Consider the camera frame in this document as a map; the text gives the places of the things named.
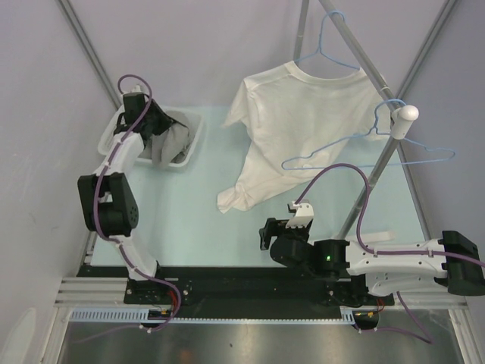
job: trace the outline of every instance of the light blue table surface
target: light blue table surface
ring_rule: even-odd
[[[246,127],[221,128],[227,108],[190,108],[204,118],[202,138],[184,172],[135,165],[128,180],[139,207],[137,231],[161,265],[280,266],[259,250],[258,229],[267,218],[288,218],[286,204],[306,184],[275,196],[248,212],[222,214],[217,194],[233,186],[243,168],[250,139]],[[338,162],[376,162],[384,141],[353,140]],[[392,162],[398,162],[397,153]],[[367,175],[371,168],[366,168]],[[307,197],[314,207],[311,239],[332,237],[342,227],[363,186],[357,173],[325,174]],[[388,167],[371,194],[362,232],[393,231],[396,243],[424,239],[402,167]],[[118,251],[97,239],[92,265],[124,265]]]

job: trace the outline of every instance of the blue wire hanger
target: blue wire hanger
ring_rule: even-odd
[[[314,150],[313,152],[311,152],[310,155],[307,155],[307,156],[298,156],[298,157],[293,157],[293,158],[289,158],[285,161],[283,161],[281,163],[281,168],[285,171],[300,171],[300,170],[308,170],[308,169],[323,169],[323,168],[326,168],[326,166],[321,166],[321,167],[297,167],[297,168],[291,168],[291,167],[287,167],[285,166],[287,163],[290,163],[292,161],[296,161],[296,160],[300,160],[300,159],[310,159],[312,158],[315,154],[317,154],[318,152],[321,152],[322,150],[326,149],[326,148],[329,148],[331,146],[334,146],[335,144],[337,143],[340,143],[344,140],[350,140],[350,139],[356,139],[356,138],[362,138],[362,137],[366,137],[367,135],[369,135],[372,130],[376,130],[376,134],[377,135],[390,135],[390,133],[381,133],[377,127],[377,124],[379,123],[379,115],[377,115],[377,110],[385,105],[385,104],[388,104],[390,102],[398,102],[402,105],[406,105],[406,103],[404,101],[402,101],[401,99],[389,99],[389,100],[386,100],[386,101],[382,101],[381,103],[379,103],[376,108],[374,109],[374,125],[372,125],[371,129],[369,129],[369,131],[367,133],[357,133],[357,134],[353,134],[353,135],[350,135],[350,136],[344,136],[332,143],[329,143],[327,144],[326,146],[322,146],[321,148],[318,148],[316,150]],[[424,160],[424,161],[415,161],[415,162],[403,162],[403,163],[389,163],[388,165],[421,165],[421,164],[424,164],[424,163],[432,163],[432,162],[447,162],[451,159],[453,159],[456,155],[456,151],[454,149],[451,149],[451,148],[442,148],[442,147],[439,147],[439,148],[430,148],[429,146],[426,146],[422,143],[419,143],[419,142],[416,142],[414,140],[411,140],[411,139],[408,139],[408,138],[404,138],[403,139],[404,141],[406,142],[409,142],[411,144],[415,144],[416,146],[421,146],[423,147],[427,152],[435,152],[435,151],[444,151],[444,152],[451,152],[452,154],[450,155],[450,157],[448,158],[436,158],[436,159],[428,159],[428,160]],[[360,168],[370,168],[370,167],[374,167],[374,165],[359,165]]]
[[[317,55],[317,54],[321,54],[323,55],[325,58],[328,58],[330,59],[331,61],[334,61],[335,63],[337,64],[340,64],[342,66],[345,66],[345,67],[350,67],[350,68],[353,68],[354,70],[360,70],[361,68],[360,67],[356,67],[356,66],[353,66],[351,64],[347,64],[345,62],[342,62],[342,61],[339,61],[337,59],[335,59],[334,57],[331,57],[329,55],[326,55],[324,53],[324,50],[323,50],[323,40],[324,40],[324,24],[325,24],[325,20],[332,14],[340,14],[343,18],[343,21],[346,21],[346,16],[344,15],[343,12],[341,11],[338,11],[338,10],[333,10],[333,11],[330,11],[328,12],[324,18],[322,19],[321,21],[321,25],[320,25],[320,35],[318,36],[318,48],[315,52],[311,53],[310,55],[306,55],[304,57],[300,57],[298,59],[296,59],[294,62],[299,62],[299,61],[303,61],[304,59],[306,58],[310,58],[310,57],[313,57],[314,55]]]

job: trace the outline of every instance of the metal pole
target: metal pole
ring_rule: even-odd
[[[306,17],[308,14],[308,5],[310,0],[302,0],[302,10],[300,11],[300,20],[298,22],[298,33],[296,34],[295,51],[293,53],[293,60],[298,65],[298,59],[302,56],[303,36],[305,34]]]
[[[427,56],[430,54],[431,49],[433,49],[433,46],[438,36],[441,34],[443,28],[448,23],[448,19],[453,14],[453,11],[457,8],[459,2],[460,0],[447,0],[441,7],[440,13],[436,17],[433,25],[430,28],[430,31],[426,35],[426,38],[419,49],[418,55],[416,55],[416,58],[412,62],[412,65],[409,68],[406,77],[404,78],[404,82],[399,87],[399,90],[397,92],[398,99],[402,99],[405,97],[405,94],[409,90],[411,84],[414,82],[419,70],[421,69],[421,66],[423,65]]]
[[[330,13],[331,11],[336,10],[330,0],[319,0],[319,1],[327,13]],[[339,14],[332,14],[330,18],[332,19],[333,24],[335,24],[335,27],[339,31],[340,35],[342,36],[347,46],[352,51],[355,58],[357,58],[358,63],[364,69],[365,73],[371,80],[372,84],[376,88],[376,91],[379,93],[379,95],[381,95],[381,97],[384,100],[394,99],[395,97],[391,92],[389,86],[387,86],[386,81],[382,78],[379,71],[372,64],[372,61],[370,60],[370,58],[365,54],[364,49],[358,43],[358,40],[353,36],[352,32],[347,27],[342,17]],[[387,104],[387,106],[389,107],[391,112],[393,112],[399,107],[395,103],[389,103]],[[380,154],[379,159],[377,160],[377,163],[374,169],[371,172],[371,175],[369,176],[369,184],[371,185],[371,191],[374,189],[384,168],[387,166],[387,163],[389,162],[393,153],[396,151],[396,148],[398,145],[399,145],[399,141],[390,136],[386,146],[384,146],[384,149]],[[357,201],[355,201],[355,204],[352,207],[352,210],[349,213],[349,216],[347,217],[345,223],[343,224],[342,228],[340,229],[340,232],[337,235],[337,239],[344,239],[347,236],[348,232],[350,231],[350,228],[357,220],[359,212],[362,210],[364,201],[365,201],[365,189],[361,191],[360,195],[357,198]]]
[[[445,25],[447,25],[449,18],[452,16],[452,13],[458,7],[458,4],[460,2],[460,0],[447,0],[443,3],[440,13],[434,20],[430,31],[426,35],[426,38],[424,39],[423,44],[421,45],[419,52],[416,55],[416,58],[414,59],[411,67],[408,70],[408,73],[404,78],[404,81],[397,91],[398,99],[404,99],[406,97],[407,92],[416,80],[416,77],[419,75],[419,72],[423,67],[424,62],[430,55]],[[402,145],[399,145],[398,153],[401,162],[407,162],[405,150],[402,148]],[[411,191],[411,197],[415,204],[416,212],[418,213],[418,219],[421,225],[421,230],[423,231],[424,239],[430,240],[432,239],[432,236],[436,236],[435,234],[437,234],[438,231],[434,231],[435,229],[431,229],[429,215],[427,215],[427,213],[424,211],[423,203],[421,202],[422,196],[420,199],[420,193],[416,189],[416,178],[413,174],[413,170],[410,168],[409,165],[403,165],[402,169],[404,171],[406,180],[408,181],[409,190]]]
[[[73,5],[70,3],[69,0],[56,1],[59,4],[59,8],[61,8],[62,13],[66,17],[66,20],[69,23],[71,29],[73,30],[74,35],[80,42],[81,48],[86,54],[89,63],[91,63],[92,67],[94,68],[96,76],[98,76],[99,80],[101,81],[105,92],[108,94],[108,97],[113,103],[113,106],[118,110],[121,106],[120,96],[118,95],[117,90],[114,88],[113,83],[110,81],[105,68],[99,60],[98,55],[96,54],[95,49],[92,47],[91,41],[89,40],[86,32],[83,29],[83,26],[81,25],[80,20],[77,17],[76,12],[74,11]]]

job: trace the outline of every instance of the purple cable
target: purple cable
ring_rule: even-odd
[[[423,334],[426,337],[422,337],[418,334],[415,334],[414,332],[411,332],[409,330],[405,330],[404,328],[390,328],[390,327],[385,327],[385,328],[375,328],[375,329],[369,329],[369,330],[362,330],[360,329],[357,325],[354,325],[354,328],[358,329],[359,334],[360,333],[373,333],[373,332],[378,332],[378,331],[391,331],[391,332],[398,332],[400,334],[408,335],[417,338],[418,340],[421,340],[425,342],[426,344],[433,345],[434,344],[434,339],[428,332],[428,330],[419,322],[418,318],[415,316],[414,313],[411,312],[411,310],[408,308],[408,306],[405,304],[404,300],[401,297],[401,293],[399,291],[396,292],[397,298],[399,298],[399,302],[402,304],[402,307],[404,307],[404,310],[406,313],[411,317],[412,321],[415,322],[415,324],[423,331]]]
[[[450,253],[450,252],[433,252],[433,254],[435,256],[449,256],[450,258],[465,260],[466,262],[470,262],[470,263],[479,265],[482,268],[485,268],[484,262],[482,262],[478,259],[471,258],[469,256],[463,256],[462,254]]]
[[[142,79],[140,76],[136,76],[135,74],[125,74],[124,76],[120,77],[120,79],[118,80],[118,83],[117,83],[117,87],[118,87],[118,90],[120,91],[120,93],[123,93],[123,91],[121,90],[121,82],[124,79],[126,79],[126,78],[135,78],[137,80],[142,81],[145,84],[147,90],[149,91],[149,99],[148,99],[148,101],[147,101],[147,103],[145,105],[145,108],[143,109],[143,111],[139,115],[139,117],[135,120],[135,122],[127,130],[127,132],[121,137],[120,142],[116,146],[114,146],[113,151],[111,152],[111,154],[108,157],[108,164],[109,165],[113,162],[113,159],[116,156],[117,151],[121,147],[121,144],[133,132],[133,130],[135,129],[136,125],[138,125],[141,122],[141,120],[143,119],[143,117],[145,116],[145,114],[149,110],[149,107],[152,104],[152,99],[153,99],[152,88],[150,87],[150,85],[148,85],[148,83],[144,79]],[[180,305],[182,303],[182,297],[180,295],[180,291],[178,290],[178,288],[174,284],[172,284],[170,282],[167,282],[167,281],[164,281],[164,280],[161,280],[161,279],[158,279],[158,278],[150,277],[149,275],[143,273],[138,268],[136,268],[135,265],[128,258],[126,252],[124,251],[124,248],[123,248],[121,242],[118,239],[116,239],[116,238],[107,237],[103,233],[103,231],[101,229],[101,223],[99,221],[99,194],[101,192],[102,180],[103,180],[104,176],[106,175],[106,172],[108,171],[108,168],[109,168],[109,166],[106,165],[102,169],[101,173],[99,174],[98,181],[96,182],[96,186],[95,186],[95,198],[94,198],[94,203],[93,203],[93,214],[94,214],[94,224],[95,224],[95,227],[96,227],[96,232],[98,233],[99,237],[101,237],[103,240],[111,241],[111,242],[114,242],[114,243],[117,244],[118,248],[120,249],[121,256],[123,256],[124,261],[130,267],[130,269],[132,269],[135,273],[137,273],[138,275],[144,277],[145,279],[147,279],[149,281],[153,281],[153,282],[156,282],[156,283],[159,283],[159,284],[163,284],[165,286],[168,286],[169,288],[171,288],[172,290],[175,291],[175,293],[177,295],[177,306],[175,307],[174,312],[172,312],[172,315],[169,318],[167,318],[167,320],[165,320],[165,322],[163,322],[162,324],[160,324],[156,328],[152,328],[150,330],[150,332],[160,331],[179,312]],[[95,335],[90,336],[90,337],[85,337],[84,339],[77,340],[77,341],[74,341],[74,342],[77,343],[77,344],[80,344],[80,343],[84,343],[84,342],[87,342],[89,340],[95,339],[97,337],[102,337],[102,336],[104,336],[106,334],[111,334],[111,333],[116,332],[116,331],[119,331],[119,330],[124,330],[125,328],[138,328],[138,327],[139,327],[138,325],[124,325],[124,326],[119,326],[119,327],[112,328],[110,330],[104,331],[104,332],[102,332],[100,334],[95,334]]]
[[[311,180],[310,183],[308,184],[308,186],[303,190],[300,197],[298,199],[296,199],[295,204],[298,205],[303,200],[303,198],[305,197],[307,192],[313,187],[315,182],[317,182],[318,178],[320,178],[322,175],[324,175],[325,173],[327,173],[328,171],[330,171],[334,168],[342,168],[342,167],[353,169],[354,171],[359,173],[361,175],[362,179],[364,180],[365,189],[367,191],[367,198],[365,199],[364,205],[362,206],[362,211],[364,211],[365,208],[367,207],[367,202],[369,200],[369,194],[371,192],[369,180],[367,179],[367,176],[365,175],[365,173],[359,167],[356,167],[356,166],[351,165],[349,163],[336,163],[335,165],[329,165],[328,167],[326,167],[326,168],[322,169],[320,172],[318,172],[318,174],[315,177],[313,177],[313,180]]]

